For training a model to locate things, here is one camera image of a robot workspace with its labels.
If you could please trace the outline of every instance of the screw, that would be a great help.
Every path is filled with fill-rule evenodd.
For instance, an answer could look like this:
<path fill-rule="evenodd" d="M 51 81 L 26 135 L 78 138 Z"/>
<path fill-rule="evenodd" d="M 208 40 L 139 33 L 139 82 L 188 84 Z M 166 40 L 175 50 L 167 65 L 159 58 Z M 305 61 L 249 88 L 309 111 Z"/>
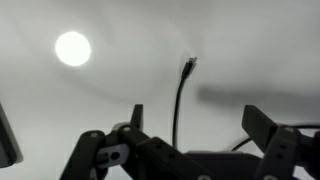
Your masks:
<path fill-rule="evenodd" d="M 91 137 L 93 137 L 93 138 L 95 138 L 95 137 L 98 137 L 99 136 L 99 134 L 98 133 L 91 133 L 91 135 L 90 135 Z"/>
<path fill-rule="evenodd" d="M 294 132 L 294 129 L 293 128 L 291 128 L 291 127 L 286 127 L 286 128 L 284 128 L 286 131 L 289 131 L 289 132 Z"/>
<path fill-rule="evenodd" d="M 265 175 L 263 177 L 263 180 L 278 180 L 278 178 L 272 176 L 272 175 Z"/>
<path fill-rule="evenodd" d="M 131 128 L 130 128 L 130 127 L 125 127 L 125 128 L 123 128 L 123 130 L 126 131 L 126 132 L 128 132 L 128 131 L 131 130 Z"/>
<path fill-rule="evenodd" d="M 201 175 L 198 177 L 198 180 L 211 180 L 211 177 L 208 175 Z"/>

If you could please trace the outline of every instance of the bright light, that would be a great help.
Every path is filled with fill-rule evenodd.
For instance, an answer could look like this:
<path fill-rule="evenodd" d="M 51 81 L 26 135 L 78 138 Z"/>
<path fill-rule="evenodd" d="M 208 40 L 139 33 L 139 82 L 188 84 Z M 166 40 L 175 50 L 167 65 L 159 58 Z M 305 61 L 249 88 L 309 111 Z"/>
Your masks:
<path fill-rule="evenodd" d="M 80 66 L 86 63 L 91 54 L 88 40 L 77 32 L 62 34 L 55 47 L 60 61 L 69 66 Z"/>

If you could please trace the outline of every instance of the wire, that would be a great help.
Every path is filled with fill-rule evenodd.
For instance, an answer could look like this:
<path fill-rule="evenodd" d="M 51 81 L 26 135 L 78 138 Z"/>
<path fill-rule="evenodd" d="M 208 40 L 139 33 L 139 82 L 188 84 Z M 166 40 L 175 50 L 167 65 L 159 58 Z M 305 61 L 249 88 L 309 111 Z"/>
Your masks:
<path fill-rule="evenodd" d="M 247 144 L 248 142 L 250 142 L 252 139 L 251 138 L 247 138 L 243 141 L 241 141 L 239 144 L 237 144 L 234 148 L 231 149 L 231 151 L 236 151 L 239 148 L 241 148 L 242 146 L 244 146 L 245 144 Z"/>
<path fill-rule="evenodd" d="M 173 129 L 172 129 L 172 147 L 177 149 L 177 134 L 178 134 L 178 118 L 179 118 L 179 109 L 180 109 L 180 98 L 181 98 L 181 92 L 184 86 L 184 83 L 186 82 L 186 79 L 181 78 L 177 97 L 176 97 L 176 104 L 174 107 L 174 116 L 173 116 Z"/>
<path fill-rule="evenodd" d="M 320 129 L 320 125 L 317 124 L 301 124 L 301 125 L 293 125 L 291 127 L 295 127 L 297 129 Z M 248 142 L 252 141 L 251 138 L 247 138 L 243 141 L 241 141 L 239 144 L 237 144 L 235 147 L 231 149 L 231 151 L 236 151 Z"/>
<path fill-rule="evenodd" d="M 176 102 L 174 107 L 174 116 L 173 116 L 173 126 L 172 126 L 172 147 L 177 149 L 177 134 L 178 134 L 178 119 L 179 119 L 179 109 L 180 109 L 180 99 L 183 86 L 188 79 L 189 75 L 192 73 L 193 68 L 196 66 L 197 58 L 189 58 L 188 62 L 185 64 L 184 69 L 181 74 L 181 80 L 179 83 Z"/>

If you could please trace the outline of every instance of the ceiling light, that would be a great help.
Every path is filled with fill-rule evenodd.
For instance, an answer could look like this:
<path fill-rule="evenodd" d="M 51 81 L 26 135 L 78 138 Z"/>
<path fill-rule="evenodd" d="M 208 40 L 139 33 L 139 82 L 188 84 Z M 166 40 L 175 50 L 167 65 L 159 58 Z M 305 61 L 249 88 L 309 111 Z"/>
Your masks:
<path fill-rule="evenodd" d="M 91 47 L 82 34 L 72 31 L 58 38 L 55 51 L 63 63 L 69 66 L 80 66 L 89 60 Z"/>

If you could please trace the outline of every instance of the cable connector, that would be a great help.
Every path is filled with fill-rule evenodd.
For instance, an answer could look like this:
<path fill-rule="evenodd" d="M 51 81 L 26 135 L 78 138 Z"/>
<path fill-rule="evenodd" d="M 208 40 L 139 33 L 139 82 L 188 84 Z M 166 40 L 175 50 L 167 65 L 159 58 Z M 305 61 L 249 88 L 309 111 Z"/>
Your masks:
<path fill-rule="evenodd" d="M 181 78 L 187 79 L 192 73 L 194 67 L 196 66 L 197 57 L 189 58 L 188 62 L 183 68 Z"/>

